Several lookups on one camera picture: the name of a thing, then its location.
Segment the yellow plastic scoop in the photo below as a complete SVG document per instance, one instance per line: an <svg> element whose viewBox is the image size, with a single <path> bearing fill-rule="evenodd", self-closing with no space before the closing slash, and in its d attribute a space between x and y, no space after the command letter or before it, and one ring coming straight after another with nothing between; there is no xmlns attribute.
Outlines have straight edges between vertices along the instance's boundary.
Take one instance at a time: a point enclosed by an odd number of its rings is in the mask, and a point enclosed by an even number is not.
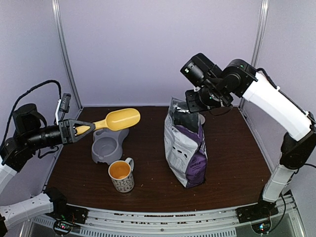
<svg viewBox="0 0 316 237"><path fill-rule="evenodd" d="M140 112L134 108L112 111L103 120L93 122L92 130L108 128L111 131L119 131L135 126L141 119Z"/></svg>

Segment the purple pet food bag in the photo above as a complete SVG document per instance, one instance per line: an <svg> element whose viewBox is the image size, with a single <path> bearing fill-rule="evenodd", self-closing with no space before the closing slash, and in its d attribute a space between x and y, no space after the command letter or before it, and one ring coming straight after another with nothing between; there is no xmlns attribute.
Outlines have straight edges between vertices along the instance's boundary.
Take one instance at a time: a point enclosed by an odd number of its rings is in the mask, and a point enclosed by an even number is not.
<svg viewBox="0 0 316 237"><path fill-rule="evenodd" d="M208 157L199 114L190 113L185 101L172 97L164 120L165 158L185 188L205 181Z"/></svg>

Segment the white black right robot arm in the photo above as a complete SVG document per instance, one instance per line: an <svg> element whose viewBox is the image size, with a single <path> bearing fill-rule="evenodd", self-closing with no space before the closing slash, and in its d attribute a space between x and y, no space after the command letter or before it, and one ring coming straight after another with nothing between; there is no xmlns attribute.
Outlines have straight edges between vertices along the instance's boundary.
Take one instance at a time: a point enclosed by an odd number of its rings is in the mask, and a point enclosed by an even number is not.
<svg viewBox="0 0 316 237"><path fill-rule="evenodd" d="M233 95L256 105L285 130L279 164L262 189L253 214L265 217L290 179L308 160L316 147L316 122L277 87L266 71L242 59L232 60L221 70L204 54L194 55L180 70L198 91L186 91L191 113L230 107Z"/></svg>

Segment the right arm base board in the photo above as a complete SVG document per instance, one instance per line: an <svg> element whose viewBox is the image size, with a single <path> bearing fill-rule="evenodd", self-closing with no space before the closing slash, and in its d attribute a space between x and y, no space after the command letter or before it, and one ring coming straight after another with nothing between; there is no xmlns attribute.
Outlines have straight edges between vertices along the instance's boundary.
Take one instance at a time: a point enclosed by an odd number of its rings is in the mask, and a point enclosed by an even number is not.
<svg viewBox="0 0 316 237"><path fill-rule="evenodd" d="M260 207L258 204L236 209L240 224L251 224L256 234L266 234L272 228L271 217L279 213L277 207Z"/></svg>

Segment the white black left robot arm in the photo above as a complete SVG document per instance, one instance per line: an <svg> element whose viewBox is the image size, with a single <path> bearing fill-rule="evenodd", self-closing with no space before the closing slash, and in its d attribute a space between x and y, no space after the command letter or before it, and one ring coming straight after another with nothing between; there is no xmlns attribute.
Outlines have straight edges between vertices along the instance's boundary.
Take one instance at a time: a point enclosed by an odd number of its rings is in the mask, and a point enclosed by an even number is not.
<svg viewBox="0 0 316 237"><path fill-rule="evenodd" d="M93 123L74 119L48 126L35 104L26 104L14 110L9 119L14 121L15 132L13 137L5 138L0 146L1 190L40 149L73 144L96 128ZM49 188L26 201L2 206L0 235L3 237L15 225L47 213L56 214L60 219L67 219L71 215L67 198L57 188Z"/></svg>

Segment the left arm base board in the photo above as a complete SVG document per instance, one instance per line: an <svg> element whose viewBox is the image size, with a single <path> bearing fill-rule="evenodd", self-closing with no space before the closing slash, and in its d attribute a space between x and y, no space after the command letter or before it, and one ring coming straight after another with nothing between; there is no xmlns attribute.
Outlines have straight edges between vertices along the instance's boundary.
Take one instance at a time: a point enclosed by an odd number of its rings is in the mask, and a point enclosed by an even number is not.
<svg viewBox="0 0 316 237"><path fill-rule="evenodd" d="M51 212L45 215L55 220L52 228L56 234L67 235L81 229L87 219L88 209L67 204L61 214Z"/></svg>

